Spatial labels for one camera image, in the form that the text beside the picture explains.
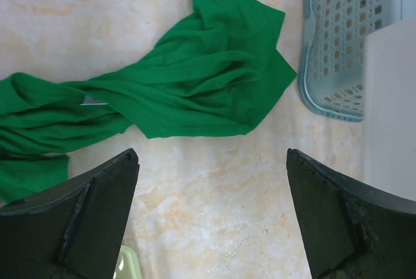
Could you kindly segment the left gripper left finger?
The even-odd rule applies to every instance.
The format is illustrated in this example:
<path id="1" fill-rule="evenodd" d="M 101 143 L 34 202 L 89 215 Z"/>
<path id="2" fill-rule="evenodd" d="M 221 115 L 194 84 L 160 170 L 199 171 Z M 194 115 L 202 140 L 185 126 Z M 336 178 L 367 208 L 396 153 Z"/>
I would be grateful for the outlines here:
<path id="1" fill-rule="evenodd" d="M 1 207 L 1 277 L 112 278 L 138 172 L 128 149 Z"/>

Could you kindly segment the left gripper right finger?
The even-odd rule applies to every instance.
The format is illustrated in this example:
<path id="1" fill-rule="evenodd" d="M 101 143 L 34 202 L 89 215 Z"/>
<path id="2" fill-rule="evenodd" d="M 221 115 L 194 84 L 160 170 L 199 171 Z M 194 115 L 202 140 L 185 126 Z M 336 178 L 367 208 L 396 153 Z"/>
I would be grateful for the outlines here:
<path id="1" fill-rule="evenodd" d="M 415 202 L 295 149 L 287 176 L 313 278 L 414 278 Z"/>

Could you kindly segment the pale yellow-green perforated basket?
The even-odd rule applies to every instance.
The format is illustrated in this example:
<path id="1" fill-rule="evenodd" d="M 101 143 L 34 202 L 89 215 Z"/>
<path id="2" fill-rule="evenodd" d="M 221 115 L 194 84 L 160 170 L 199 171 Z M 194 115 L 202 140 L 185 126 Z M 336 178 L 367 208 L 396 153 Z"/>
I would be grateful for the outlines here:
<path id="1" fill-rule="evenodd" d="M 113 279 L 142 279 L 136 252 L 126 245 L 121 245 L 116 262 Z"/>

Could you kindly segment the white perforated tray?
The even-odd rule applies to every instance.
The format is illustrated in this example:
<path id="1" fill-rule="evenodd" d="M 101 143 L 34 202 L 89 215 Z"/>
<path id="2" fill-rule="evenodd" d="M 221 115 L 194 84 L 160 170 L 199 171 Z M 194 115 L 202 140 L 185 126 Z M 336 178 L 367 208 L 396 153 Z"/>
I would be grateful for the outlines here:
<path id="1" fill-rule="evenodd" d="M 364 180 L 415 199 L 415 18 L 368 35 L 364 69 Z"/>

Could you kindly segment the light blue perforated basket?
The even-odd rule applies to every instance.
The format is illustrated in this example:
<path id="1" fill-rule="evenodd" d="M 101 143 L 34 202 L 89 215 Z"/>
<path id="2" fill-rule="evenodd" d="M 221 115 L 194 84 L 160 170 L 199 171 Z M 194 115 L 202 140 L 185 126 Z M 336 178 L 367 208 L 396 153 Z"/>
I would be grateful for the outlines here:
<path id="1" fill-rule="evenodd" d="M 297 84 L 313 113 L 364 117 L 363 55 L 369 34 L 402 19 L 402 0 L 304 0 Z"/>

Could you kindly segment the green cloth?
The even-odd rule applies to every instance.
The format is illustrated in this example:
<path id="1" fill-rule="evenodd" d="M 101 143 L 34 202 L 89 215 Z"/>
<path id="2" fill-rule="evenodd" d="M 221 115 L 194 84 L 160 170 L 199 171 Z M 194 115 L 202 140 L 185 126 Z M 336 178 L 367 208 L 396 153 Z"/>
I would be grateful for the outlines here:
<path id="1" fill-rule="evenodd" d="M 192 0 L 141 60 L 86 81 L 1 81 L 1 200 L 68 179 L 68 154 L 136 126 L 149 138 L 255 129 L 296 72 L 276 45 L 285 14 L 257 0 Z"/>

